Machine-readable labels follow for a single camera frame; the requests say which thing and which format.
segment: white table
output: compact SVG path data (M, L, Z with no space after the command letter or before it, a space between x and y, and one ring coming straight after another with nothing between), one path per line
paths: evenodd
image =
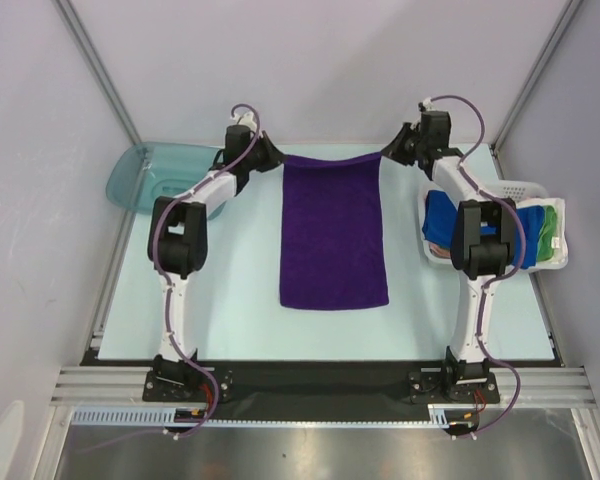
M323 159L377 151L377 145L295 145L282 150ZM497 179L482 146L468 160L482 180ZM380 195L389 305L314 312L280 306L282 173L251 181L208 226L209 255L194 301L199 358L214 360L434 360L444 356L456 321L457 272L431 267L422 253L418 168L387 159ZM158 352L162 297L147 259L150 217L137 215L100 348L100 359L151 359ZM527 274L498 289L489 345L496 357L551 360L553 351Z

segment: blue cloth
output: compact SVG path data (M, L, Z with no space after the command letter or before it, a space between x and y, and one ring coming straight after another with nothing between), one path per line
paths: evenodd
M456 224L456 217L458 216L458 211L453 202L446 193L440 190L431 190L427 195L425 209L426 214L424 224L422 225L424 238L447 250L451 249L453 229ZM526 269L536 264L538 239L540 238L540 230L544 224L544 208L541 206L521 208L518 210L518 217L520 218L527 239L527 250L522 262L522 268ZM495 233L495 228L482 227L482 233ZM518 261L519 256L520 242L516 235L515 255L512 264Z

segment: purple cloth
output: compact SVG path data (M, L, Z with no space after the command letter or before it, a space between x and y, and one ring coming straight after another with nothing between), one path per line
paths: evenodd
M343 161L287 157L282 306L357 310L389 303L378 186L381 156Z

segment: white plastic basket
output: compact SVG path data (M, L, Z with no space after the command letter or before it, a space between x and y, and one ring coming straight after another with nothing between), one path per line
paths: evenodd
M531 267L526 272L535 272L537 270L552 269L557 270L563 268L569 260L569 251L567 241L564 235L565 232L565 201L562 198L548 198L549 194L542 185L532 182L514 182L500 180L497 183L487 184L485 187L493 194L499 197L509 197L516 202L518 208L530 207L533 205L551 205L556 209L558 214L558 225L553 238L554 253L550 260L538 262L534 267ZM432 266L453 268L451 260L448 258L440 258L431 252L429 242L425 240L422 233L424 218L426 215L426 199L431 190L442 190L433 182L426 182L418 192L418 219L420 222L420 240L422 241L422 249L424 255Z

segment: wall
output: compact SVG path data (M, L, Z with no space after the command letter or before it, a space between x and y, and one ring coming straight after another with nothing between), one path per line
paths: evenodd
M581 8L501 157L507 177L567 200L569 265L542 283L560 345L600 406L600 0Z
M234 103L276 143L383 143L427 96L492 140L566 0L74 0L146 140L218 144ZM454 140L473 141L453 108Z
M104 186L128 146L52 2L0 0L0 414L25 401L9 478L81 352L120 218Z

